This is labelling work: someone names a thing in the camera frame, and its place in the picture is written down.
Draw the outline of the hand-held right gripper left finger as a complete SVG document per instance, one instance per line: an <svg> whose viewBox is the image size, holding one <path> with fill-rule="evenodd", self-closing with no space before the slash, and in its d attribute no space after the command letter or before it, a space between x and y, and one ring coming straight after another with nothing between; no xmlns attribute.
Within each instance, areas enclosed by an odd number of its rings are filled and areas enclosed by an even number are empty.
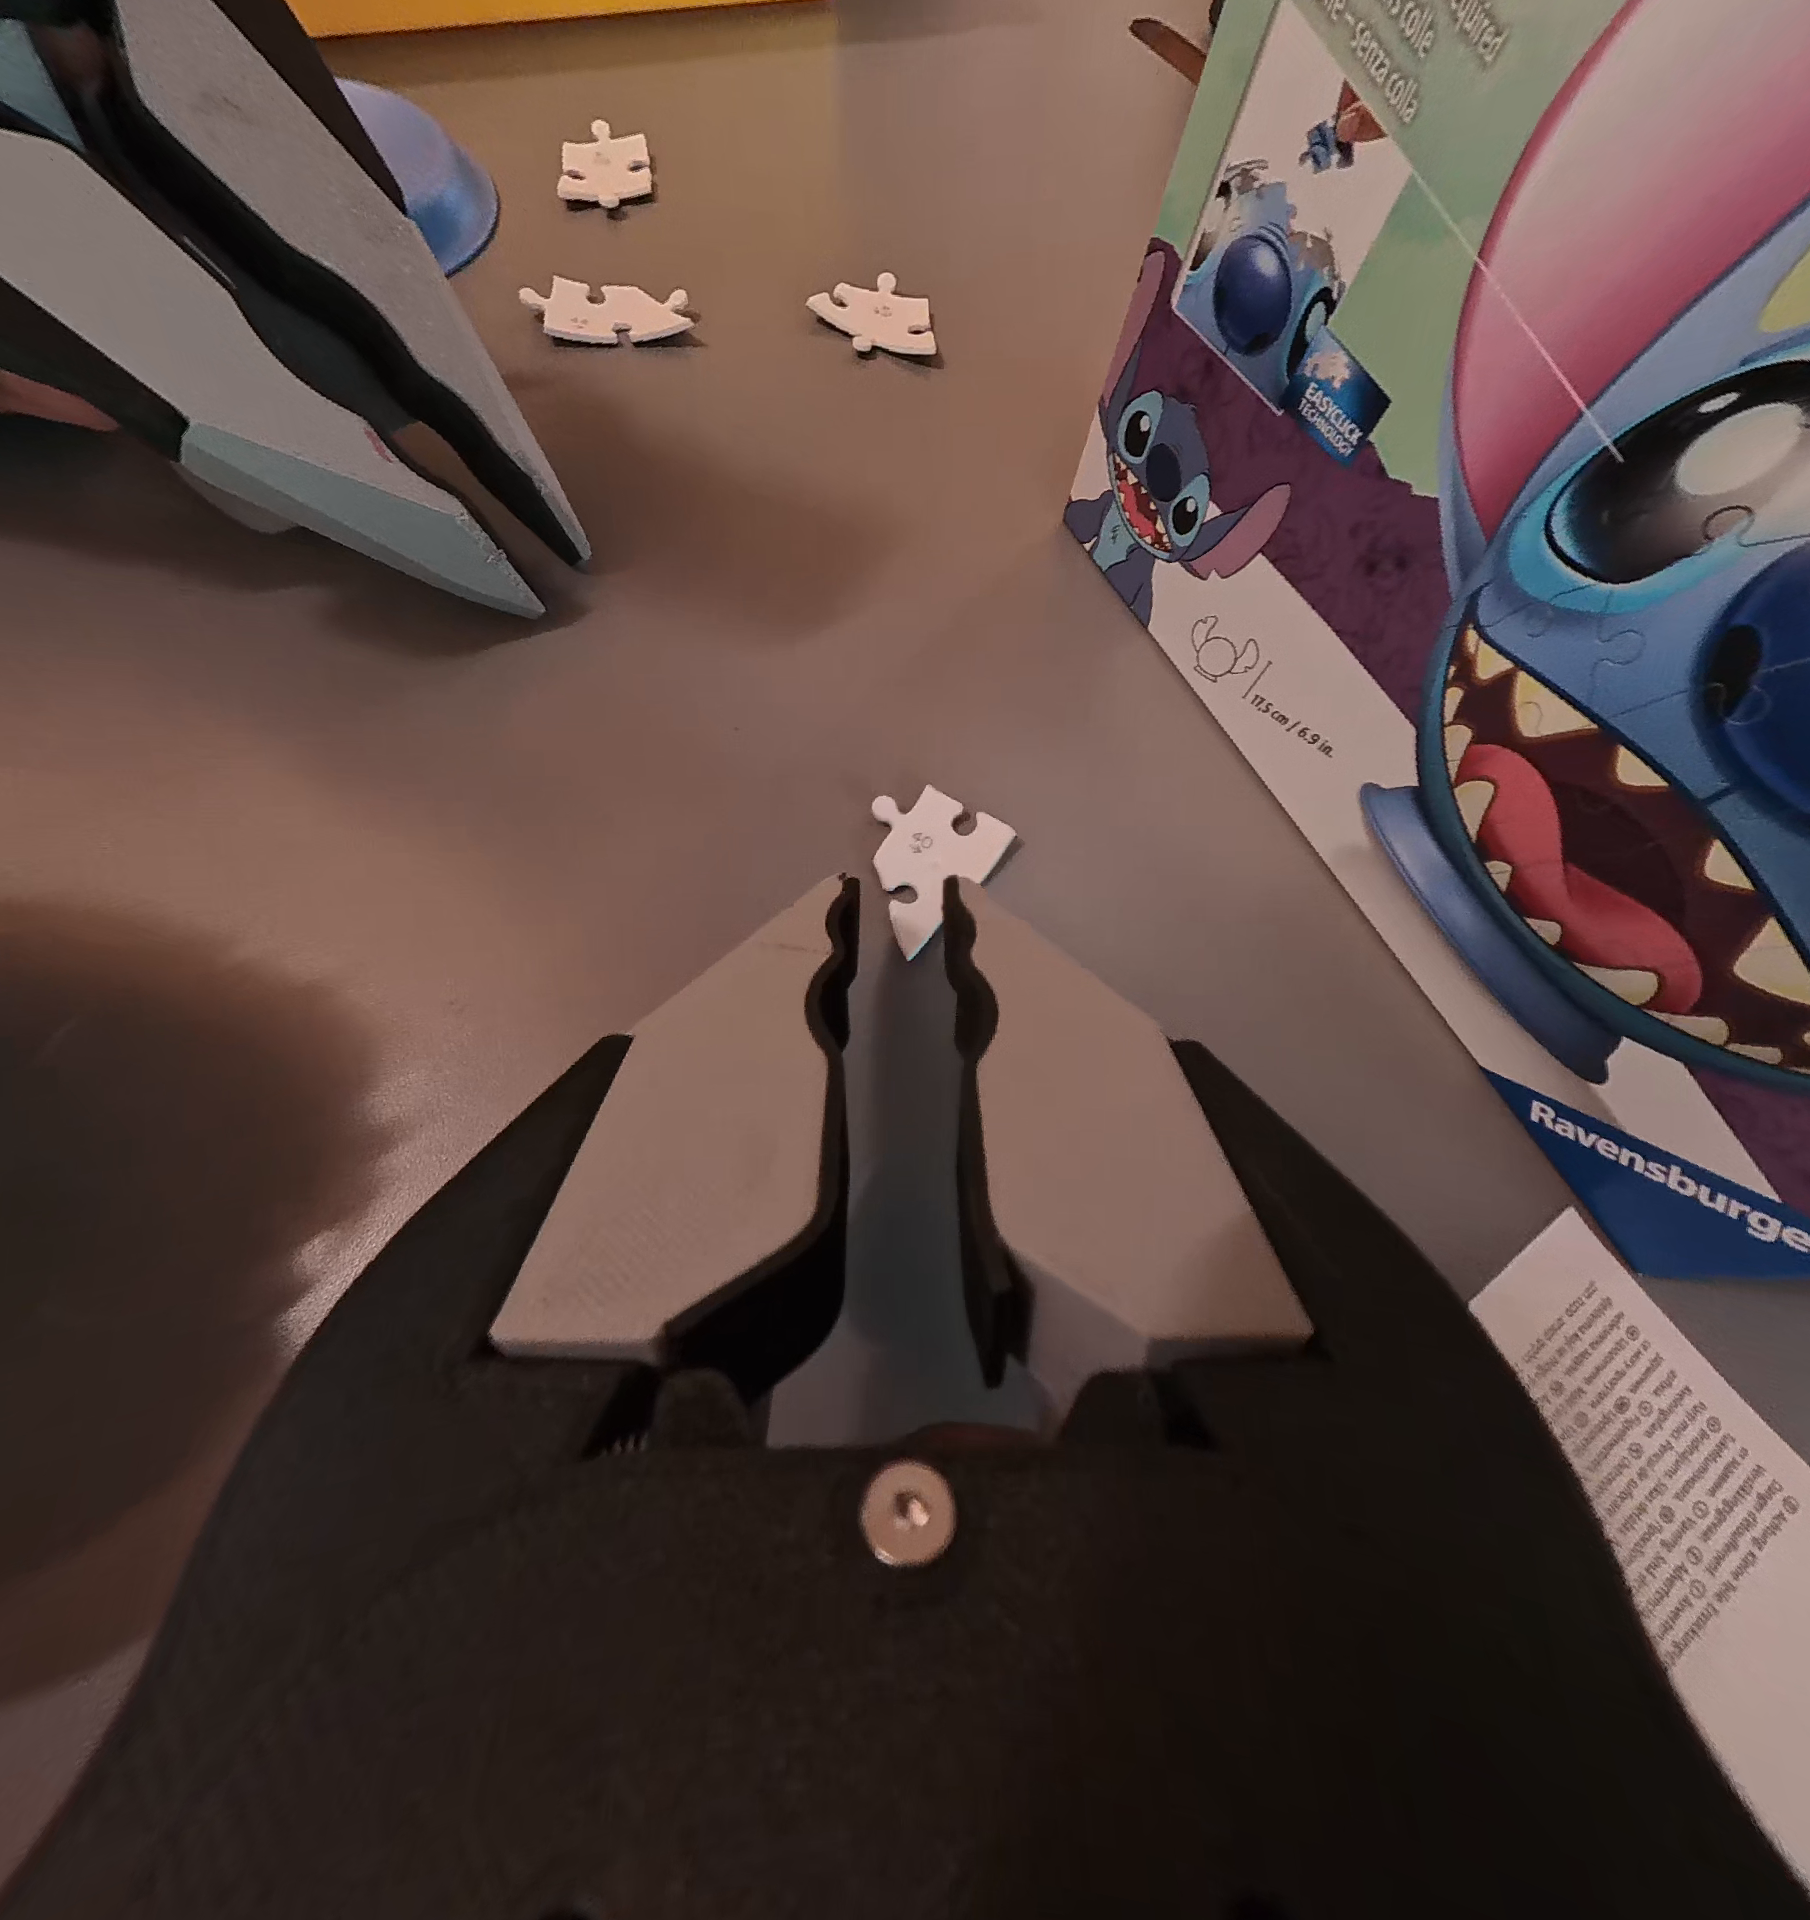
<svg viewBox="0 0 1810 1920"><path fill-rule="evenodd" d="M831 876L641 1021L492 1320L513 1359L766 1396L844 1304L860 887Z"/></svg>

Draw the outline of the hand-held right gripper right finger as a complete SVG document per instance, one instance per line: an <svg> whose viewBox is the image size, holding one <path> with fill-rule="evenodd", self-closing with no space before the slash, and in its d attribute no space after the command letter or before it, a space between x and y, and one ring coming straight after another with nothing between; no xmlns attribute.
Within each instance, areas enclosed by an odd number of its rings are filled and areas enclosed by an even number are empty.
<svg viewBox="0 0 1810 1920"><path fill-rule="evenodd" d="M966 1316L1049 1412L1097 1376L1293 1353L1313 1324L1159 1022L953 878Z"/></svg>

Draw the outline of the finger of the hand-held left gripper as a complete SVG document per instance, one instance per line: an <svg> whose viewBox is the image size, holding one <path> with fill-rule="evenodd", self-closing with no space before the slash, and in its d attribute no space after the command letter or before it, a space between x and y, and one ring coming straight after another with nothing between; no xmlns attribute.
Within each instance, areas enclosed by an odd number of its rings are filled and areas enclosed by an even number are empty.
<svg viewBox="0 0 1810 1920"><path fill-rule="evenodd" d="M529 533L589 541L487 345L284 3L117 3L130 127L161 181L276 294L368 363Z"/></svg>
<svg viewBox="0 0 1810 1920"><path fill-rule="evenodd" d="M309 387L221 277L55 138L0 128L0 287L83 349L69 389L245 517L287 523L496 612L543 600L455 493Z"/></svg>

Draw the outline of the white puzzle piece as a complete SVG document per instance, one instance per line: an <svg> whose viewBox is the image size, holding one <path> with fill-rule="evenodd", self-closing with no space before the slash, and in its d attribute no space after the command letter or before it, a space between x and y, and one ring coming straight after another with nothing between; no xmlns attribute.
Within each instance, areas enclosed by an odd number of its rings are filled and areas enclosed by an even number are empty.
<svg viewBox="0 0 1810 1920"><path fill-rule="evenodd" d="M548 292L523 287L517 298L534 314L547 339L569 346L661 345L697 324L686 290L673 290L661 300L641 287L593 289L582 281L554 277Z"/></svg>
<svg viewBox="0 0 1810 1920"><path fill-rule="evenodd" d="M561 143L556 199L562 205L616 212L653 197L653 152L642 132L618 135L597 118L586 138Z"/></svg>
<svg viewBox="0 0 1810 1920"><path fill-rule="evenodd" d="M988 883L1015 851L1017 828L969 810L934 785L926 785L911 809L881 795L871 802L871 816L886 828L873 867L890 901L898 952L913 962L941 931L947 880Z"/></svg>
<svg viewBox="0 0 1810 1920"><path fill-rule="evenodd" d="M844 335L862 357L885 353L897 359L939 359L931 300L905 294L890 271L879 273L873 287L838 283L811 294L804 306L816 320Z"/></svg>

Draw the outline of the blue plastic ball stand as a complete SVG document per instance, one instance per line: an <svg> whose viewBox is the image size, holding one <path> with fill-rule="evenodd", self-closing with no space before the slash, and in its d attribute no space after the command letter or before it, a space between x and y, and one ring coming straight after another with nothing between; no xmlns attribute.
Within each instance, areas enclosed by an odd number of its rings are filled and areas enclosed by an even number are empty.
<svg viewBox="0 0 1810 1920"><path fill-rule="evenodd" d="M406 97L355 79L339 87L426 249L444 277L458 277L487 252L499 228L492 178L439 118Z"/></svg>

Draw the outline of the printed puzzle box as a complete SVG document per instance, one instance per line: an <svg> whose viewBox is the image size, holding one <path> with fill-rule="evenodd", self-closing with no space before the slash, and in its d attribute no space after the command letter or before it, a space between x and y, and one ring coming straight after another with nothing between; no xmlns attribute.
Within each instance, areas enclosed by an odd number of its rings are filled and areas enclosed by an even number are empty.
<svg viewBox="0 0 1810 1920"><path fill-rule="evenodd" d="M1810 1283L1810 3L1210 17L1065 523L1618 1261Z"/></svg>

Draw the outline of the yellow plastic bin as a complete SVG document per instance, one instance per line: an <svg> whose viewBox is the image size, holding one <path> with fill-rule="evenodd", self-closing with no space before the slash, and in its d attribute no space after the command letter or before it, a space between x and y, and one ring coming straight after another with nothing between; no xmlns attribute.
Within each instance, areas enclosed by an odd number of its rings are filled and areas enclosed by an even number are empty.
<svg viewBox="0 0 1810 1920"><path fill-rule="evenodd" d="M766 9L769 3L292 3L301 27L317 41L414 37L489 28L547 27L575 21L621 21Z"/></svg>

